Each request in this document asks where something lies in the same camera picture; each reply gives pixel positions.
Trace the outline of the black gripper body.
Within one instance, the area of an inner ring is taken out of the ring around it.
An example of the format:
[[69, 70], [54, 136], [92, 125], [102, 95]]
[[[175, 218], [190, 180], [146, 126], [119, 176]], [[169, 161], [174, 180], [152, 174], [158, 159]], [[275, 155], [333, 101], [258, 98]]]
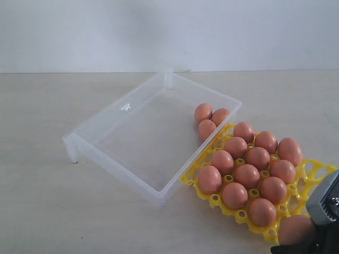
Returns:
[[338, 222], [319, 227], [315, 240], [295, 246], [291, 253], [338, 254]]

